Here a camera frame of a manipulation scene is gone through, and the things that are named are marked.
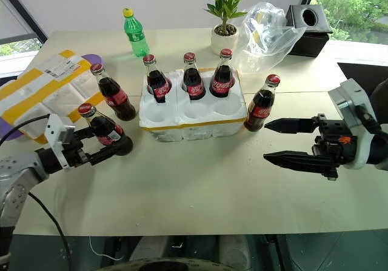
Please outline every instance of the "plastic bag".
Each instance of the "plastic bag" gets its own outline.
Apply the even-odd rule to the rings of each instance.
[[[286,27],[283,9],[259,2],[250,8],[239,28],[233,66],[242,74],[269,70],[291,51],[306,28]]]

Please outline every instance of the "white cable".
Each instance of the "white cable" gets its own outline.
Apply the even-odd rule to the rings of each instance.
[[[90,248],[91,248],[92,252],[93,252],[94,254],[96,254],[97,256],[104,256],[104,257],[107,257],[107,258],[109,258],[109,259],[111,259],[111,260],[114,260],[114,261],[120,261],[120,260],[122,260],[122,259],[124,258],[124,255],[123,255],[122,257],[120,257],[120,258],[113,258],[113,257],[111,257],[111,256],[109,256],[109,255],[106,255],[106,254],[99,254],[99,253],[97,253],[97,252],[93,249],[93,246],[92,246],[92,239],[90,239],[90,237],[89,237],[89,245],[90,245]]]

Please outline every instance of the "robotic arm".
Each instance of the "robotic arm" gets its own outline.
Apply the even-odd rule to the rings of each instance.
[[[265,154],[264,159],[292,170],[321,173],[328,180],[337,179],[336,168],[340,165],[360,169],[373,164],[388,171],[387,92],[388,80],[375,89],[370,99],[353,79],[341,83],[329,96],[343,120],[328,120],[319,113],[311,119],[281,118],[265,125],[280,133],[312,133],[319,128],[313,155],[283,151]]]
[[[93,136],[90,128],[75,131],[69,118],[50,115],[45,130],[50,148],[0,161],[0,270],[8,270],[12,233],[29,191],[52,173],[87,162],[95,165],[119,150],[119,146],[106,146],[92,155],[84,153],[81,140]]]

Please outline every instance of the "white flower pot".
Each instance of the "white flower pot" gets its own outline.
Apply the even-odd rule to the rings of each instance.
[[[219,24],[212,29],[212,42],[210,47],[212,48],[213,53],[219,55],[222,49],[231,49],[234,51],[234,49],[236,49],[238,39],[237,28],[236,33],[232,36],[219,36],[214,31],[217,26],[219,26]]]

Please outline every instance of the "yellow bottle cap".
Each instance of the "yellow bottle cap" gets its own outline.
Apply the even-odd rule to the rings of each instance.
[[[130,18],[131,16],[133,16],[133,11],[131,8],[124,8],[122,10],[122,14],[126,17],[126,18]]]

